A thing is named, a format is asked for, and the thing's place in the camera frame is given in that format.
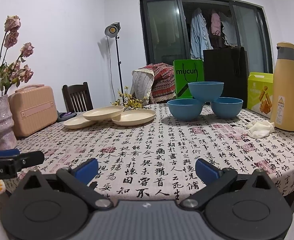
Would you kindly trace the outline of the blue bowl right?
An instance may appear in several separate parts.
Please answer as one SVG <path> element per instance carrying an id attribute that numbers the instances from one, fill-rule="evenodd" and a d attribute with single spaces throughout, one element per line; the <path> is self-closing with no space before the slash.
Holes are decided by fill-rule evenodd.
<path id="1" fill-rule="evenodd" d="M 235 118 L 241 111 L 243 100 L 231 97 L 219 97 L 210 103 L 214 114 L 222 119 Z"/>

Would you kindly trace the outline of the studio light on stand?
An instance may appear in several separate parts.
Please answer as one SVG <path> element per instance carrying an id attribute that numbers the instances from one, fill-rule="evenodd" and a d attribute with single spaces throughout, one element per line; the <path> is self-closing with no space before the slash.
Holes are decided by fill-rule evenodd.
<path id="1" fill-rule="evenodd" d="M 122 73 L 121 73 L 121 61 L 120 61 L 120 55 L 119 55 L 119 45 L 118 45 L 118 39 L 119 39 L 119 32 L 121 30 L 120 22 L 114 22 L 110 25 L 108 25 L 104 30 L 104 35 L 107 38 L 107 46 L 108 46 L 108 53 L 109 53 L 109 65 L 111 65 L 111 53 L 110 53 L 110 44 L 109 40 L 114 39 L 115 40 L 115 47 L 116 47 L 116 58 L 117 58 L 117 65 L 118 65 L 118 74 L 119 74 L 119 82 L 120 82 L 120 91 L 121 91 L 121 103 L 124 106 L 125 105 L 125 97 L 123 92 L 123 82 L 122 82 Z"/>

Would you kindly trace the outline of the pink small suitcase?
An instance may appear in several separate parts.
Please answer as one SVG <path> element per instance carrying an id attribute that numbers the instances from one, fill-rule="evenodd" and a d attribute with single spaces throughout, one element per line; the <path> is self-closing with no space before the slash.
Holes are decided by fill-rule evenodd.
<path id="1" fill-rule="evenodd" d="M 16 137 L 28 137 L 58 119 L 52 88 L 28 85 L 8 97 Z"/>

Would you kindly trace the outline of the calligraphy print tablecloth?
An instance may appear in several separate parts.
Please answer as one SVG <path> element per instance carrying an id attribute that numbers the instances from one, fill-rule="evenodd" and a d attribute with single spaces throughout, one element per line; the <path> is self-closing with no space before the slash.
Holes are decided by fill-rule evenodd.
<path id="1" fill-rule="evenodd" d="M 119 199 L 182 200 L 204 187 L 195 163 L 251 174 L 262 168 L 283 195 L 294 192 L 294 133 L 276 130 L 263 139 L 247 135 L 247 125 L 263 117 L 243 109 L 235 119 L 219 119 L 210 106 L 192 122 L 176 120 L 166 105 L 152 105 L 153 122 L 121 127 L 111 121 L 69 130 L 53 124 L 18 141 L 25 153 L 40 150 L 45 174 L 76 167 L 89 158 L 99 162 L 96 191 Z"/>

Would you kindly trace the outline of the hanging light blue shirt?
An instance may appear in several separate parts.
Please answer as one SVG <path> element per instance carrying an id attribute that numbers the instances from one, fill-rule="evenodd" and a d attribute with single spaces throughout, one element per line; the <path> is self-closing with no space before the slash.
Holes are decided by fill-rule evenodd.
<path id="1" fill-rule="evenodd" d="M 207 23 L 200 8 L 197 8 L 192 14 L 190 41 L 191 59 L 204 59 L 203 51 L 213 49 L 209 39 Z"/>

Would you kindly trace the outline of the dried pink roses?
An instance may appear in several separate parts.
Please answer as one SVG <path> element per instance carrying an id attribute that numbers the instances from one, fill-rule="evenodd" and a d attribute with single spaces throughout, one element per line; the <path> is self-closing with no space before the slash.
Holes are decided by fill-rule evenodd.
<path id="1" fill-rule="evenodd" d="M 31 42 L 18 48 L 22 23 L 17 15 L 7 16 L 0 48 L 0 96 L 8 94 L 12 87 L 18 88 L 33 77 L 26 60 L 35 50 Z"/>

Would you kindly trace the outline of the dark wooden chair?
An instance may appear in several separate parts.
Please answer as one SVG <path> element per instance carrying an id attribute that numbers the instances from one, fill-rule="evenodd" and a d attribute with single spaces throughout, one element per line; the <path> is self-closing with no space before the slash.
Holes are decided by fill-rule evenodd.
<path id="1" fill-rule="evenodd" d="M 80 113 L 94 109 L 87 82 L 79 85 L 63 85 L 62 94 L 68 112 Z"/>

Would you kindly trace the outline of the patterned blanket on chair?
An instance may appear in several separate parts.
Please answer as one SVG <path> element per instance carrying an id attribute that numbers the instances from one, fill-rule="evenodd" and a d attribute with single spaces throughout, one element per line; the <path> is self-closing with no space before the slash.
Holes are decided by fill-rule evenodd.
<path id="1" fill-rule="evenodd" d="M 176 97 L 174 67 L 166 63 L 149 64 L 132 71 L 131 92 L 144 104 L 162 103 Z"/>

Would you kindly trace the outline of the yellow flower branch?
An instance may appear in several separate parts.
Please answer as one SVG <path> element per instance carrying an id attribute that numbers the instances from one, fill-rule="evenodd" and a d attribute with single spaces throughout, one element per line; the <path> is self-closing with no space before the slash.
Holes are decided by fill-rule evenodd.
<path id="1" fill-rule="evenodd" d="M 134 94 L 128 92 L 128 87 L 125 86 L 125 91 L 118 90 L 118 99 L 112 102 L 112 106 L 123 106 L 125 111 L 144 109 L 149 102 L 149 97 L 144 96 L 142 99 L 137 99 Z"/>

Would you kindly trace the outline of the green paper bag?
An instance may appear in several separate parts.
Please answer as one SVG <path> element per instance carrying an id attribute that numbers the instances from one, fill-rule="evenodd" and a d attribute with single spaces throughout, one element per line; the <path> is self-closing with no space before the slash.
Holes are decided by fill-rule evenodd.
<path id="1" fill-rule="evenodd" d="M 188 83 L 204 81 L 203 60 L 175 60 L 173 64 L 176 99 L 192 98 Z"/>

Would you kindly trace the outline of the blue bowl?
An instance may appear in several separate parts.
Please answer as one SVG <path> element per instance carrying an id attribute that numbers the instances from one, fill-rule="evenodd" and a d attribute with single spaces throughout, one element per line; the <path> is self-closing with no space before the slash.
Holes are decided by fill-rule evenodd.
<path id="1" fill-rule="evenodd" d="M 210 103 L 214 114 L 222 119 L 235 118 L 241 111 L 243 100 L 231 97 L 219 97 Z"/>
<path id="2" fill-rule="evenodd" d="M 180 121 L 197 119 L 203 109 L 203 103 L 196 99 L 174 99 L 167 102 L 173 117 Z"/>
<path id="3" fill-rule="evenodd" d="M 215 81 L 202 81 L 188 83 L 191 95 L 200 102 L 212 102 L 217 100 L 222 92 L 224 83 Z"/>

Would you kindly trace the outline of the mottled pink vase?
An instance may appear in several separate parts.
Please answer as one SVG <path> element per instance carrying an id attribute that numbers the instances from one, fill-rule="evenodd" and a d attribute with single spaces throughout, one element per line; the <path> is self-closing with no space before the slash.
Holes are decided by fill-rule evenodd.
<path id="1" fill-rule="evenodd" d="M 16 148 L 17 140 L 13 127 L 14 120 L 10 110 L 8 95 L 0 96 L 0 151 Z"/>

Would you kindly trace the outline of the hanging pink garment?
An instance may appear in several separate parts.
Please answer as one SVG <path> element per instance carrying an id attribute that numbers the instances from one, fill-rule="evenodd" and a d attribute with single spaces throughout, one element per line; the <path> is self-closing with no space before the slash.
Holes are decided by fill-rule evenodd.
<path id="1" fill-rule="evenodd" d="M 221 35 L 221 20 L 220 16 L 216 11 L 212 11 L 212 18 L 211 18 L 211 33 L 213 35 L 220 36 Z"/>

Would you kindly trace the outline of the cream plate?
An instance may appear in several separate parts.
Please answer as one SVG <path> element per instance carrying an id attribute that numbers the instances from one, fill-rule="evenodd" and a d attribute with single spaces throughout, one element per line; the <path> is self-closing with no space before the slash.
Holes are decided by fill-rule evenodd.
<path id="1" fill-rule="evenodd" d="M 83 116 L 76 116 L 63 122 L 63 125 L 67 129 L 80 129 L 91 126 L 95 121 L 87 120 Z"/>
<path id="2" fill-rule="evenodd" d="M 107 106 L 92 109 L 83 113 L 83 117 L 90 121 L 101 121 L 114 118 L 115 116 L 120 115 L 124 111 L 123 106 Z"/>
<path id="3" fill-rule="evenodd" d="M 112 122 L 119 126 L 138 126 L 152 121 L 156 112 L 150 109 L 136 109 L 122 112 L 112 118 Z"/>

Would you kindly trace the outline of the blue bowl left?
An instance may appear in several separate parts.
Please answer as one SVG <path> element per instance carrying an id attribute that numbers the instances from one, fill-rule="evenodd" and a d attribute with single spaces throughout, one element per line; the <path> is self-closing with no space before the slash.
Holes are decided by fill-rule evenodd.
<path id="1" fill-rule="evenodd" d="M 180 121 L 197 119 L 203 109 L 203 103 L 196 99 L 174 99 L 167 102 L 173 117 Z"/>

